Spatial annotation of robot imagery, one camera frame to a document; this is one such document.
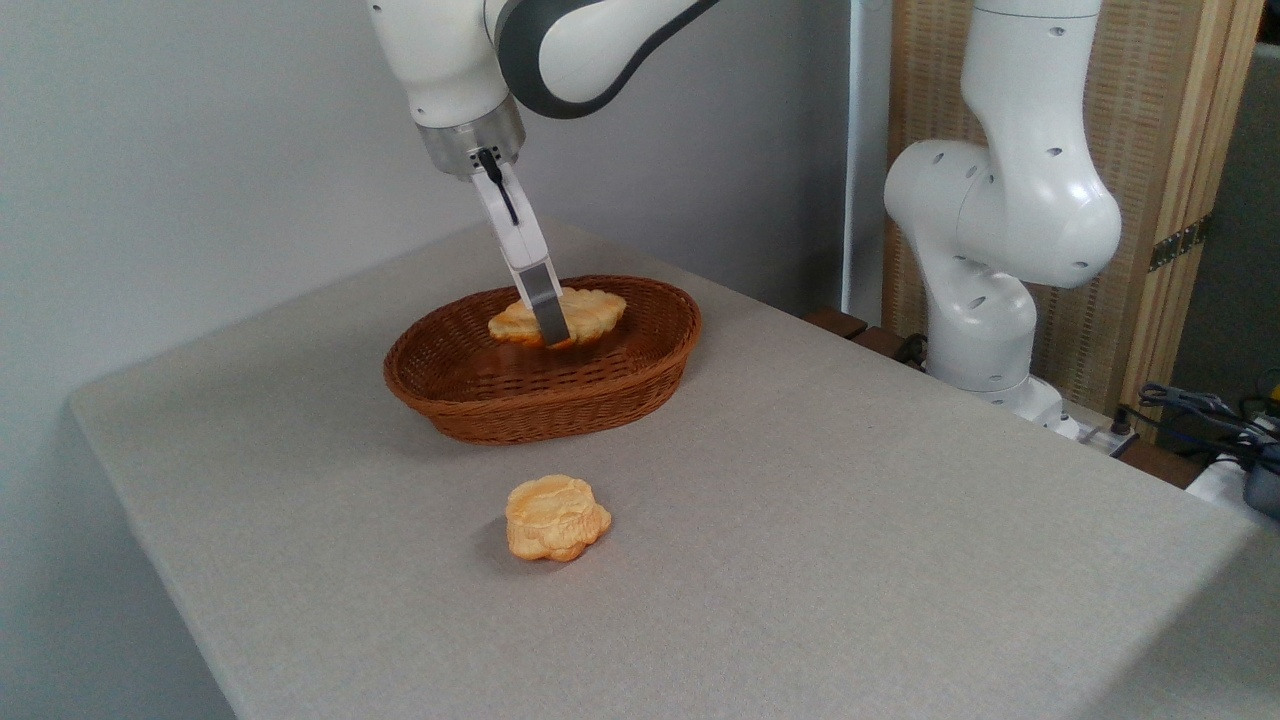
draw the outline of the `gray table surface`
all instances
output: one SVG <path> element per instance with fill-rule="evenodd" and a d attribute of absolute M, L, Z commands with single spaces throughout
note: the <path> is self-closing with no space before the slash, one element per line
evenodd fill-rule
<path fill-rule="evenodd" d="M 1280 717 L 1280 543 L 708 281 L 547 220 L 562 277 L 687 290 L 653 415 L 472 447 L 383 387 L 509 284 L 481 228 L 93 383 L 76 416 L 244 719 Z M 508 555 L 520 482 L 613 529 Z"/>

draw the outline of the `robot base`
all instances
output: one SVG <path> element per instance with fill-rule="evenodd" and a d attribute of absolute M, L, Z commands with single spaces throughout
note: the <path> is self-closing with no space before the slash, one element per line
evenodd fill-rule
<path fill-rule="evenodd" d="M 1044 380 L 1028 375 L 1009 389 L 996 392 L 970 392 L 974 397 L 1012 411 L 1024 420 L 1048 428 L 1055 433 L 1079 439 L 1080 424 L 1062 407 L 1062 395 Z"/>

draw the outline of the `wicker basket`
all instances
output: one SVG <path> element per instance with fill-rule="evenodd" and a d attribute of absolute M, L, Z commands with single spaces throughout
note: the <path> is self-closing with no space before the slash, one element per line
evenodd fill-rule
<path fill-rule="evenodd" d="M 387 387 L 443 434 L 476 445 L 516 445 L 625 425 L 676 392 L 701 332 L 682 290 L 646 278 L 563 281 L 627 301 L 599 342 L 527 348 L 489 337 L 489 318 L 518 299 L 515 287 L 477 292 L 415 323 L 387 354 Z"/>

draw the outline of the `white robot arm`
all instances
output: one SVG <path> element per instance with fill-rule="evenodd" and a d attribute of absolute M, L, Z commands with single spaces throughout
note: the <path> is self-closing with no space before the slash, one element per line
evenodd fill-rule
<path fill-rule="evenodd" d="M 369 0 L 431 161 L 470 179 L 548 346 L 568 338 L 559 279 L 511 164 L 512 92 L 552 118 L 599 110 L 666 38 L 717 0 Z"/>
<path fill-rule="evenodd" d="M 1036 305 L 1019 281 L 1079 287 L 1120 241 L 1084 136 L 1101 4 L 975 0 L 961 88 L 989 147 L 918 142 L 884 187 L 928 291 L 929 374 L 1068 436 L 1061 396 L 1030 377 Z"/>

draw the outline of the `pastry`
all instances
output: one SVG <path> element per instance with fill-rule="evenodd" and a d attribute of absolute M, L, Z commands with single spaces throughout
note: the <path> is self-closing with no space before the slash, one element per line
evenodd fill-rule
<path fill-rule="evenodd" d="M 521 483 L 507 497 L 507 547 L 524 560 L 568 562 L 612 523 L 609 511 L 595 502 L 591 486 L 568 475 Z"/>
<path fill-rule="evenodd" d="M 600 340 L 613 329 L 627 307 L 627 301 L 603 290 L 563 288 L 561 311 L 568 327 L 568 340 L 552 346 L 553 350 L 572 345 L 586 345 Z M 498 342 L 513 342 L 526 347 L 543 347 L 543 334 L 538 331 L 534 311 L 517 300 L 489 320 L 489 336 Z"/>

